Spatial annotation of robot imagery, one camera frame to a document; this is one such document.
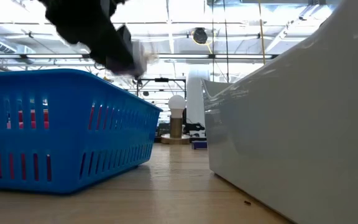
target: wooden surface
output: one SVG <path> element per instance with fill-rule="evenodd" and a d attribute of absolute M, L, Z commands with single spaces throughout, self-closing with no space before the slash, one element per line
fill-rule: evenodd
<path fill-rule="evenodd" d="M 150 162 L 72 196 L 0 192 L 0 223 L 289 222 L 215 176 L 207 150 L 156 144 Z"/>

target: blue plastic basket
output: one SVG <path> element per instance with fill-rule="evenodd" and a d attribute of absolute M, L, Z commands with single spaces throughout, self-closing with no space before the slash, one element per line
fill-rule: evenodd
<path fill-rule="evenodd" d="M 0 189 L 66 194 L 144 163 L 160 112 L 87 72 L 0 73 Z"/>

